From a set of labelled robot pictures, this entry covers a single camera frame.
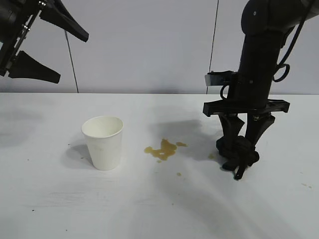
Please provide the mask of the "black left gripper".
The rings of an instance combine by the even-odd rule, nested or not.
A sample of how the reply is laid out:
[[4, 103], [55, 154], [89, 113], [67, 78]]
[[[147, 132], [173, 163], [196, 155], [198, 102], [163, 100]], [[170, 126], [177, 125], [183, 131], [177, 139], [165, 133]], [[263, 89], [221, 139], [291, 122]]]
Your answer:
[[61, 77], [59, 73], [19, 50], [38, 15], [83, 42], [89, 39], [89, 33], [72, 17], [61, 0], [2, 0], [0, 75], [9, 73], [13, 79], [36, 79], [58, 84]]

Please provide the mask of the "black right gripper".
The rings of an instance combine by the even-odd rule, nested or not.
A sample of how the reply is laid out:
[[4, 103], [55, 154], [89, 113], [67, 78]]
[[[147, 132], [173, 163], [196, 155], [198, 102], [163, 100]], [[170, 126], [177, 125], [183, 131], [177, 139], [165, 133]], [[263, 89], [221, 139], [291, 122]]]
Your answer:
[[205, 82], [208, 87], [222, 87], [221, 99], [204, 103], [203, 113], [207, 117], [219, 116], [223, 136], [218, 140], [218, 151], [229, 161], [236, 155], [235, 142], [244, 125], [238, 115], [247, 114], [245, 138], [250, 143], [249, 149], [255, 149], [262, 134], [275, 122], [271, 113], [289, 111], [290, 103], [268, 98], [268, 82], [246, 82], [234, 71], [211, 71], [205, 75]]

